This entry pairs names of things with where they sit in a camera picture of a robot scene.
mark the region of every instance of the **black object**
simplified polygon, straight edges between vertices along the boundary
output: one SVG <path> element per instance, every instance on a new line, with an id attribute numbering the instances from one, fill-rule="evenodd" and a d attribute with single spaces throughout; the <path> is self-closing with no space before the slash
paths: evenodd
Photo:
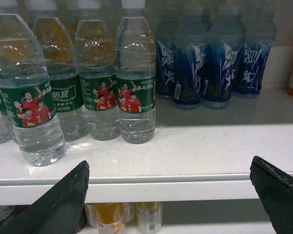
<path id="1" fill-rule="evenodd" d="M 89 165 L 81 162 L 48 192 L 11 220 L 0 234 L 75 234 L 89 181 Z"/>
<path id="2" fill-rule="evenodd" d="M 293 234 L 293 177 L 255 156 L 251 181 L 277 234 Z"/>

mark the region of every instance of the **bottle cap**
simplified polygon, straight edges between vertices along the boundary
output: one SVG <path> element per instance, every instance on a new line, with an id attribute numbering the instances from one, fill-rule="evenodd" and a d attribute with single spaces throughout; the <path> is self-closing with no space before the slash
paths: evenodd
<path id="1" fill-rule="evenodd" d="M 101 9 L 101 0 L 78 0 L 79 9 Z"/>
<path id="2" fill-rule="evenodd" d="M 17 6 L 17 0 L 0 0 L 0 6 Z"/>
<path id="3" fill-rule="evenodd" d="M 77 0 L 65 0 L 68 11 L 78 10 Z"/>
<path id="4" fill-rule="evenodd" d="M 122 0 L 123 9 L 144 9 L 146 0 Z"/>
<path id="5" fill-rule="evenodd" d="M 57 9 L 56 0 L 29 0 L 33 10 L 55 11 Z"/>

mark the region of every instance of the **person in red shirt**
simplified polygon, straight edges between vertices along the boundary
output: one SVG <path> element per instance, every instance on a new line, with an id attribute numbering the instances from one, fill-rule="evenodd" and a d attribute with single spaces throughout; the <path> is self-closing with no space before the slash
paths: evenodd
<path id="1" fill-rule="evenodd" d="M 111 82 L 110 86 L 106 86 L 105 81 L 101 81 L 101 83 L 100 83 L 101 89 L 99 89 L 99 91 L 96 89 L 93 90 L 93 93 L 96 96 L 96 99 L 98 99 L 98 96 L 100 94 L 103 94 L 105 98 L 107 98 L 109 96 L 109 89 L 113 87 L 114 83 L 111 78 L 108 78 L 108 79 Z"/>
<path id="2" fill-rule="evenodd" d="M 34 113 L 37 109 L 37 101 L 38 99 L 42 98 L 42 92 L 38 87 L 35 87 L 35 89 L 38 92 L 38 96 L 35 98 L 32 98 L 32 95 L 29 91 L 23 91 L 22 96 L 26 99 L 26 101 L 23 102 L 23 108 L 29 108 Z"/>
<path id="3" fill-rule="evenodd" d="M 51 119 L 50 109 L 44 106 L 43 100 L 40 98 L 37 101 L 38 109 L 35 111 L 35 116 L 38 123 L 45 123 Z"/>
<path id="4" fill-rule="evenodd" d="M 141 102 L 137 99 L 137 93 L 130 93 L 131 99 L 127 100 L 126 103 L 128 105 L 129 112 L 141 112 Z"/>
<path id="5" fill-rule="evenodd" d="M 24 108 L 23 113 L 25 114 L 25 119 L 21 121 L 23 126 L 32 127 L 38 124 L 38 120 L 35 116 L 33 116 L 31 109 Z"/>
<path id="6" fill-rule="evenodd" d="M 128 89 L 128 85 L 126 83 L 123 83 L 122 90 L 120 91 L 120 94 L 124 95 L 126 100 L 131 99 L 131 97 L 130 97 L 131 92 L 137 91 L 137 86 L 134 84 L 134 82 L 131 80 L 130 83 L 132 84 L 133 89 Z"/>
<path id="7" fill-rule="evenodd" d="M 109 103 L 107 101 L 105 101 L 105 97 L 103 94 L 100 94 L 98 96 L 98 100 L 99 103 L 97 104 L 97 109 L 98 110 L 105 110 L 105 109 L 108 109 L 109 107 Z"/>
<path id="8" fill-rule="evenodd" d="M 116 99 L 117 99 L 117 97 L 114 94 L 114 90 L 112 88 L 110 88 L 108 90 L 108 92 L 109 92 L 109 96 L 107 96 L 107 99 L 106 100 L 107 100 L 107 102 L 109 102 L 110 107 L 114 107 L 114 106 L 116 106 Z"/>

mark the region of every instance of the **printed photo of people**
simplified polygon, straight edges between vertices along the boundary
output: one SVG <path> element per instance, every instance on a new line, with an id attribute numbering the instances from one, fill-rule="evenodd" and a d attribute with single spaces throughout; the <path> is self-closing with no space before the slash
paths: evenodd
<path id="1" fill-rule="evenodd" d="M 116 106 L 117 97 L 114 94 L 114 82 L 108 78 L 110 85 L 107 86 L 106 82 L 102 80 L 98 89 L 93 89 L 95 96 L 94 102 L 97 104 L 97 110 L 105 110 Z"/>
<path id="2" fill-rule="evenodd" d="M 122 83 L 118 89 L 119 94 L 119 108 L 128 112 L 141 112 L 141 102 L 137 99 L 137 86 L 131 80 L 132 88 L 128 89 L 126 83 Z"/>
<path id="3" fill-rule="evenodd" d="M 22 92 L 24 101 L 14 101 L 16 116 L 26 127 L 39 125 L 51 119 L 50 109 L 43 102 L 41 90 L 38 87 L 34 87 L 34 89 L 38 92 L 35 98 L 29 91 L 25 90 Z"/>

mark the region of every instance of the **white shelf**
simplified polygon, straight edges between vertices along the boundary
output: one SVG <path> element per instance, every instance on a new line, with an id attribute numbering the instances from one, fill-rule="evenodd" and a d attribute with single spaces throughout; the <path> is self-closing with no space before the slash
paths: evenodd
<path id="1" fill-rule="evenodd" d="M 90 166 L 86 203 L 258 198 L 249 179 L 256 155 L 293 175 L 293 97 L 285 90 L 233 96 L 224 110 L 156 104 L 157 127 L 146 144 L 88 135 L 43 168 L 28 166 L 13 141 L 1 144 L 0 205 L 33 203 L 82 160 Z"/>

